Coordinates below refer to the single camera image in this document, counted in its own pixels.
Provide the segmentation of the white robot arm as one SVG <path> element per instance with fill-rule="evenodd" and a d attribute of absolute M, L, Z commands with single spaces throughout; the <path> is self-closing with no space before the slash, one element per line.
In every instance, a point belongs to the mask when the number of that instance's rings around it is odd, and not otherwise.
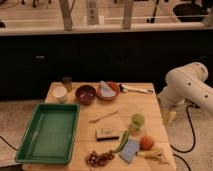
<path fill-rule="evenodd" d="M 174 68 L 166 74 L 166 86 L 157 95 L 165 126 L 173 121 L 176 116 L 175 108 L 185 100 L 213 114 L 213 88 L 205 84 L 207 78 L 208 69 L 200 62 Z"/>

